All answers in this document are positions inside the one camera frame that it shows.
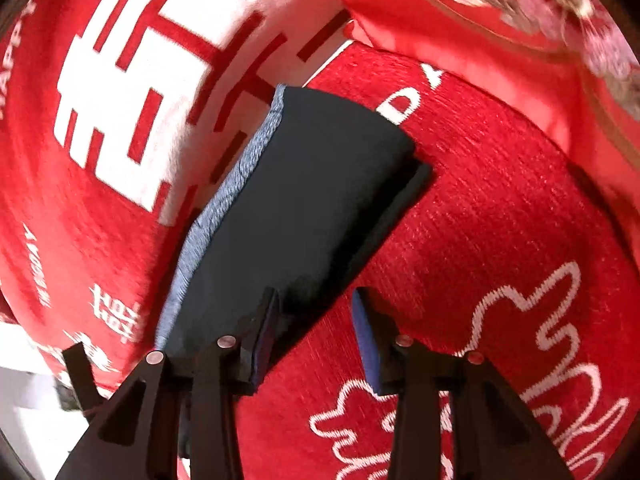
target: white embroidered pattern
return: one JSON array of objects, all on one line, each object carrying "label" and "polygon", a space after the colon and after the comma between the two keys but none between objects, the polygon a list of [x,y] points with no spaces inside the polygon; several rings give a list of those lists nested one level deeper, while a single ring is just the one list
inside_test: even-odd
[{"label": "white embroidered pattern", "polygon": [[36,4],[33,0],[29,0],[14,25],[9,44],[6,46],[4,56],[2,56],[2,68],[0,68],[0,121],[4,120],[4,106],[9,98],[9,81],[14,70],[14,51],[20,47],[22,42],[22,22],[27,15],[33,14],[35,10]]},{"label": "white embroidered pattern", "polygon": [[[324,413],[318,413],[317,415],[313,415],[311,416],[311,418],[309,418],[309,427],[311,428],[311,431],[313,431],[317,436],[321,436],[322,438],[333,439],[334,445],[332,446],[332,451],[334,452],[335,457],[343,464],[346,464],[346,467],[343,467],[342,469],[340,469],[340,471],[338,471],[338,474],[335,476],[335,480],[342,480],[349,473],[353,471],[358,471],[359,469],[364,469],[366,467],[373,466],[376,464],[384,464],[388,462],[389,458],[391,457],[391,453],[386,452],[386,453],[380,453],[376,455],[364,456],[361,458],[346,458],[341,454],[340,450],[343,447],[352,446],[353,444],[355,444],[358,441],[357,434],[353,430],[350,430],[348,428],[345,428],[343,430],[337,430],[337,431],[321,431],[318,429],[317,427],[318,422],[322,422],[324,420],[330,420],[331,418],[336,418],[338,416],[344,415],[345,400],[349,396],[350,392],[356,389],[367,392],[377,402],[385,402],[386,400],[389,400],[392,398],[392,397],[379,397],[373,392],[373,389],[371,388],[371,386],[369,386],[365,381],[354,379],[344,383],[344,386],[341,388],[340,393],[338,394],[336,408],[334,410],[331,410],[329,412],[324,412]],[[391,433],[393,431],[393,427],[389,425],[389,420],[387,418],[389,416],[391,416],[391,413],[389,413],[385,417],[384,421],[386,421],[386,424],[383,421],[382,428],[388,433]],[[373,473],[372,476],[369,476],[369,478],[371,480],[374,480],[375,478],[380,478],[384,474],[386,474],[386,470],[375,472]]]},{"label": "white embroidered pattern", "polygon": [[191,459],[183,458],[182,465],[184,466],[184,470],[187,472],[187,475],[189,475],[189,478],[191,478]]},{"label": "white embroidered pattern", "polygon": [[[336,31],[304,59],[295,55],[315,30],[298,20],[271,25],[284,1],[309,16],[342,8],[338,0],[101,0],[66,55],[55,138],[78,166],[174,225],[193,187],[210,198],[212,161],[238,130],[260,125],[274,83],[304,81],[341,38]],[[263,21],[281,33],[265,33]]]},{"label": "white embroidered pattern", "polygon": [[97,283],[94,283],[94,286],[89,290],[94,296],[93,302],[90,303],[94,310],[94,316],[101,319],[107,327],[118,334],[122,344],[137,343],[144,326],[144,320],[139,314],[140,304],[134,302],[133,306],[129,308],[117,298],[112,298]]},{"label": "white embroidered pattern", "polygon": [[48,292],[49,289],[47,288],[44,270],[42,269],[42,261],[40,260],[40,251],[38,249],[38,239],[27,227],[27,224],[23,223],[22,226],[24,227],[27,254],[29,255],[31,275],[33,276],[33,283],[38,295],[38,301],[42,306],[51,308],[51,297]]},{"label": "white embroidered pattern", "polygon": [[[111,366],[111,360],[107,356],[107,354],[100,347],[96,346],[91,338],[83,333],[76,332],[75,334],[69,334],[65,332],[65,335],[71,339],[73,343],[82,343],[84,346],[84,351],[86,352],[89,361],[91,361],[98,370],[102,370],[103,372],[118,372],[116,368]],[[57,348],[48,345],[41,345],[37,341],[31,340],[31,343],[41,352],[47,353],[51,357],[53,357],[56,361],[58,361],[63,367],[66,368],[65,360],[62,357],[62,348]],[[66,376],[60,377],[60,380],[63,384],[67,384]]]},{"label": "white embroidered pattern", "polygon": [[[597,365],[591,363],[574,364],[570,367],[577,355],[578,348],[580,346],[578,331],[576,327],[571,323],[567,323],[566,325],[558,328],[558,324],[562,316],[564,316],[564,314],[571,306],[580,287],[580,269],[575,262],[568,262],[559,267],[559,269],[555,270],[538,288],[536,288],[536,290],[529,297],[524,297],[512,286],[502,286],[487,294],[484,298],[482,298],[482,300],[478,303],[474,310],[471,323],[471,338],[469,340],[469,343],[461,351],[456,352],[456,355],[461,356],[467,351],[478,348],[478,343],[480,342],[482,336],[484,316],[489,307],[497,303],[498,300],[510,300],[519,311],[526,312],[534,308],[544,297],[544,295],[552,290],[564,278],[571,279],[569,291],[561,301],[558,308],[537,330],[536,344],[540,350],[548,351],[550,348],[567,338],[570,343],[570,349],[568,353],[562,358],[560,363],[551,371],[551,373],[549,373],[541,381],[527,388],[520,397],[525,402],[531,402],[541,394],[551,390],[552,388],[555,388],[556,386],[559,386],[560,384],[571,378],[580,375],[586,375],[590,379],[591,395],[587,406],[577,417],[577,419],[572,424],[570,424],[569,427],[560,435],[555,436],[562,419],[562,408],[560,406],[545,405],[540,406],[533,411],[533,414],[536,417],[545,415],[551,417],[551,424],[549,425],[547,434],[549,435],[549,437],[554,439],[554,443],[558,447],[560,455],[564,457],[567,465],[571,470],[575,470],[578,467],[583,466],[584,464],[587,464],[589,462],[594,462],[592,471],[582,479],[590,480],[604,464],[604,453],[589,453],[600,442],[603,441],[603,439],[615,428],[616,424],[619,423],[619,421],[622,419],[629,405],[629,399],[626,397],[618,399],[609,409],[609,411],[599,420],[591,424],[585,424],[591,413],[593,413],[593,410],[598,403],[600,393],[602,391],[600,371]],[[388,398],[376,396],[371,387],[364,381],[349,380],[344,384],[344,386],[340,390],[340,393],[338,394],[337,407],[335,410],[314,415],[309,419],[311,430],[316,435],[323,438],[332,438],[335,440],[334,446],[332,448],[334,451],[334,455],[336,456],[336,458],[338,458],[338,460],[348,465],[338,472],[338,474],[336,475],[336,480],[342,480],[343,478],[345,478],[345,476],[353,471],[363,469],[372,465],[385,463],[389,460],[390,457],[390,453],[383,453],[363,458],[345,459],[340,454],[340,450],[345,446],[350,446],[351,444],[357,442],[358,437],[356,433],[353,430],[347,429],[322,432],[319,431],[318,428],[316,428],[316,423],[320,420],[327,420],[329,418],[335,418],[337,416],[344,415],[345,399],[350,391],[354,388],[359,388],[366,392],[369,392],[372,397],[378,402],[382,402],[383,400]],[[444,405],[440,413],[441,431],[452,431],[450,413],[450,405],[449,403],[447,403]],[[384,416],[382,427],[385,431],[389,433],[393,431],[393,423],[395,422],[395,417],[395,411],[387,413]],[[567,447],[577,436],[587,433],[596,433],[607,423],[608,425],[600,434],[598,434],[596,438],[594,438],[591,443],[587,444],[584,448],[582,448],[582,450],[577,452],[572,457],[568,458],[565,456]],[[446,480],[449,480],[453,475],[452,464],[444,454],[441,456],[441,463],[443,466],[444,476]],[[386,474],[386,470],[379,470],[371,474],[369,476],[369,479],[374,480],[377,478],[382,478],[384,474]]]}]

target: white lettering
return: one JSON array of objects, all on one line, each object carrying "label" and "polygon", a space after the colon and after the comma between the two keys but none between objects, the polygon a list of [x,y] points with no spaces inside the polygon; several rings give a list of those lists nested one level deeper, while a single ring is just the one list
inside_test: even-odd
[{"label": "white lettering", "polygon": [[427,79],[429,80],[431,89],[434,90],[438,86],[440,86],[440,83],[442,83],[442,74],[444,74],[444,70],[436,70],[433,66],[426,63],[422,63],[421,67],[424,75],[427,76]]},{"label": "white lettering", "polygon": [[33,0],[29,0],[20,13],[20,20],[18,20],[15,24],[14,30],[12,30],[9,45],[7,45],[7,48],[4,51],[4,56],[2,56],[2,67],[5,71],[0,73],[0,91],[2,92],[2,98],[0,99],[0,121],[4,119],[3,108],[6,104],[4,96],[7,95],[9,79],[11,79],[12,70],[14,68],[14,48],[20,46],[20,43],[22,42],[22,18],[27,14],[33,14],[35,9],[36,4]]},{"label": "white lettering", "polygon": [[[105,322],[116,334],[122,336],[121,343],[137,342],[139,331],[136,329],[138,328],[140,304],[134,303],[133,308],[129,308],[120,300],[112,299],[97,283],[89,290],[94,294],[94,301],[90,303],[94,308],[94,316]],[[100,308],[102,305],[106,307],[106,310]]]},{"label": "white lettering", "polygon": [[[27,227],[27,224],[23,223],[24,237],[27,240],[36,242],[36,235],[31,232]],[[42,306],[51,308],[51,297],[47,292],[47,283],[44,279],[44,272],[42,270],[42,262],[40,261],[39,250],[36,244],[27,243],[27,250],[29,251],[29,261],[31,263],[31,274],[33,275],[33,283],[36,285],[36,293],[38,295],[38,301]]]},{"label": "white lettering", "polygon": [[[86,168],[94,131],[99,131],[103,137],[92,169],[95,177],[146,211],[158,208],[158,223],[173,225],[189,187],[200,186],[210,175],[208,157],[216,144],[209,142],[204,132],[209,131],[216,115],[220,131],[214,135],[223,134],[220,138],[227,139],[239,129],[255,131],[259,124],[255,119],[266,112],[268,99],[253,94],[250,101],[232,105],[233,113],[222,120],[228,113],[223,103],[236,102],[229,92],[256,59],[251,50],[267,48],[277,38],[258,32],[261,27],[255,28],[258,14],[254,12],[259,10],[260,19],[270,18],[268,9],[257,6],[257,0],[166,0],[159,9],[161,19],[169,20],[181,35],[199,38],[198,50],[172,39],[169,30],[160,33],[154,29],[144,14],[150,0],[124,0],[127,3],[116,22],[110,23],[113,9],[121,1],[101,0],[82,35],[76,36],[69,47],[58,80],[60,105],[54,136],[60,145],[69,146],[71,159]],[[140,35],[138,29],[145,20],[148,24]],[[284,41],[302,40],[296,37],[299,27],[295,23],[282,25]],[[231,41],[239,30],[245,31],[247,46],[245,40]],[[130,41],[133,37],[137,38],[135,42]],[[127,47],[133,43],[135,49]],[[202,52],[203,46],[212,52],[224,51],[223,58],[233,59],[230,67],[225,68],[226,62],[216,62],[212,67],[210,62],[217,54]],[[286,56],[289,61],[286,51],[276,48],[269,56]],[[300,63],[300,58],[292,62]],[[203,83],[213,69],[225,72],[225,76],[209,88]],[[268,86],[275,82],[271,76],[263,81]],[[149,102],[155,105],[148,109],[153,113],[145,114],[145,135],[138,137],[146,144],[137,145],[134,160],[130,147],[151,89],[154,94]],[[70,128],[72,113],[77,115]],[[159,203],[164,185],[166,196]]]},{"label": "white lettering", "polygon": [[24,227],[24,236],[25,238],[27,238],[27,240],[37,241],[35,235],[31,231],[29,231],[29,228],[26,224],[23,223],[22,227]]},{"label": "white lettering", "polygon": [[[409,99],[409,105],[405,108],[404,112],[401,112],[392,105],[392,102],[399,97],[406,97]],[[418,106],[420,106],[420,94],[418,91],[415,88],[403,88],[395,94],[390,95],[378,108],[376,108],[376,111],[393,124],[398,125],[414,113]]]}]

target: black clamp jaw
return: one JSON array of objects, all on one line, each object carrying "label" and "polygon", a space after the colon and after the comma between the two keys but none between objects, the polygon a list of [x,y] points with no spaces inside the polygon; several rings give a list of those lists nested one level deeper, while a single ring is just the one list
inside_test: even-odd
[{"label": "black clamp jaw", "polygon": [[[479,352],[430,351],[398,332],[372,288],[353,296],[353,325],[366,378],[398,395],[388,480],[440,480],[440,393],[448,392],[456,480],[572,480],[553,443]],[[107,402],[95,391],[82,347],[65,351],[89,428],[56,480],[175,480],[178,419],[191,392],[193,480],[241,480],[233,402],[264,379],[276,332],[278,295],[268,288],[247,331],[227,335],[195,359],[150,352]]]},{"label": "black clamp jaw", "polygon": [[396,394],[388,480],[440,479],[440,392],[449,392],[456,480],[572,480],[527,405],[480,352],[440,354],[398,332],[372,288],[353,296],[367,382]]},{"label": "black clamp jaw", "polygon": [[191,476],[241,480],[234,399],[264,379],[280,311],[267,288],[248,330],[222,336],[195,359],[146,355],[110,400],[97,393],[82,350],[64,352],[79,404],[90,420],[56,480],[175,480],[178,419],[191,392]]}]

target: red cushion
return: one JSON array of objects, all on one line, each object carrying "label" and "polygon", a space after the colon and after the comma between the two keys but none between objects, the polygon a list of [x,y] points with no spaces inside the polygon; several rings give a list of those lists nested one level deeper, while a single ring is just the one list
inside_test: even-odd
[{"label": "red cushion", "polygon": [[599,0],[344,0],[351,35],[521,111],[596,182],[640,268],[640,66]]},{"label": "red cushion", "polygon": [[640,283],[580,172],[519,113],[408,58],[354,44],[311,86],[407,116],[400,126],[435,178],[350,290],[241,401],[246,478],[384,476],[395,401],[364,383],[356,285],[377,288],[401,330],[431,348],[484,352],[576,478],[592,478],[640,406]]}]

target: red textile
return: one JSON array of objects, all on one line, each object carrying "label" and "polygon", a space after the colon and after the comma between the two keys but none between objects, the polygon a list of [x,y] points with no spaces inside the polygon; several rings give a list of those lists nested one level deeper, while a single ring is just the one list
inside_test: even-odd
[{"label": "red textile", "polygon": [[596,182],[640,267],[640,65],[598,0],[343,1],[355,39],[455,73],[540,127]]},{"label": "red textile", "polygon": [[269,110],[344,41],[339,0],[33,0],[0,41],[0,280],[62,380],[152,343],[185,227]]},{"label": "red textile", "polygon": [[[396,306],[404,332],[438,351],[488,355],[575,477],[592,478],[640,406],[640,283],[580,172],[519,113],[414,60],[354,44],[310,86],[397,121],[404,112],[400,126],[435,180],[258,395],[241,401],[245,477],[384,477],[394,401],[364,383],[350,318],[353,287],[370,285]],[[380,107],[389,101],[396,111]]]},{"label": "red textile", "polygon": [[9,304],[0,291],[0,323],[16,324],[14,313],[11,311]]}]

